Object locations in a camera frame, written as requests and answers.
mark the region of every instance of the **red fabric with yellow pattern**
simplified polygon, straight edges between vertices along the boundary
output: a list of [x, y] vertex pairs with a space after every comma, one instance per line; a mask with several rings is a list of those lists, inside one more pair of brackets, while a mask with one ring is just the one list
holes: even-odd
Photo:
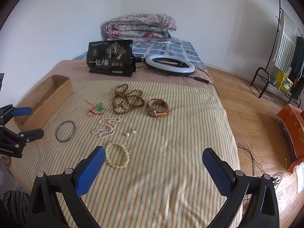
[[301, 112], [299, 108], [287, 104], [276, 114], [276, 117], [282, 119], [290, 134], [294, 153], [297, 157], [297, 160], [289, 167], [290, 174], [293, 173], [296, 165], [304, 161], [304, 119], [301, 116]]

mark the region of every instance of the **watch face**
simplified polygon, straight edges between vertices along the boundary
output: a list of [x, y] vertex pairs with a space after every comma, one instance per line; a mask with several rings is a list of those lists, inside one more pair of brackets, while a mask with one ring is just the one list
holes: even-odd
[[156, 110], [154, 110], [151, 106], [147, 107], [147, 112], [150, 116], [156, 116]]

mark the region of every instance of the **white wall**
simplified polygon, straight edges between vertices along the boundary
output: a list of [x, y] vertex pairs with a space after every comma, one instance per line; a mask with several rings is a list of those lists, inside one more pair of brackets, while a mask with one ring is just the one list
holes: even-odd
[[[287, 0], [282, 8], [304, 33]], [[174, 36], [191, 41], [206, 65], [251, 80], [266, 66], [279, 16], [279, 0], [121, 0], [121, 14], [165, 13], [176, 20]]]
[[0, 107], [16, 105], [59, 61], [101, 40], [121, 0], [21, 0], [0, 31]]

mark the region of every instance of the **blue gripper pad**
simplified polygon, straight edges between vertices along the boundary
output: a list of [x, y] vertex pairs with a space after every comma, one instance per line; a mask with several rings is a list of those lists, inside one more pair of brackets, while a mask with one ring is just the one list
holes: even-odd
[[31, 107], [15, 108], [12, 111], [13, 116], [27, 116], [27, 115], [31, 115], [31, 113], [32, 113]]
[[227, 165], [228, 163], [222, 161], [211, 148], [207, 148], [203, 151], [202, 158], [203, 163], [209, 172], [213, 182], [215, 183], [219, 193], [222, 196], [229, 198], [230, 194], [232, 193], [232, 181], [223, 169], [223, 163], [226, 163]]
[[101, 146], [97, 146], [85, 160], [90, 161], [86, 162], [84, 170], [79, 174], [76, 180], [75, 190], [79, 197], [89, 191], [93, 181], [95, 180], [105, 161], [105, 149]]

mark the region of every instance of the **baseboard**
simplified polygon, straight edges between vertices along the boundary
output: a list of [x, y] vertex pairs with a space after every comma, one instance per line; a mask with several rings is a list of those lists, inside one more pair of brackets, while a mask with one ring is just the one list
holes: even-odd
[[249, 78], [249, 77], [244, 76], [244, 75], [242, 75], [242, 74], [239, 74], [239, 73], [237, 73], [237, 72], [231, 71], [231, 70], [229, 70], [229, 69], [226, 69], [226, 68], [223, 68], [223, 67], [220, 67], [220, 66], [217, 66], [217, 65], [213, 65], [213, 64], [211, 64], [211, 63], [206, 63], [206, 62], [204, 62], [204, 64], [205, 64], [207, 67], [211, 67], [211, 68], [214, 68], [214, 69], [222, 70], [222, 71], [224, 71], [224, 72], [227, 72], [227, 73], [236, 75], [236, 76], [238, 76], [238, 77], [241, 77], [241, 78], [243, 78], [243, 79], [245, 79], [245, 80], [252, 81], [252, 78]]

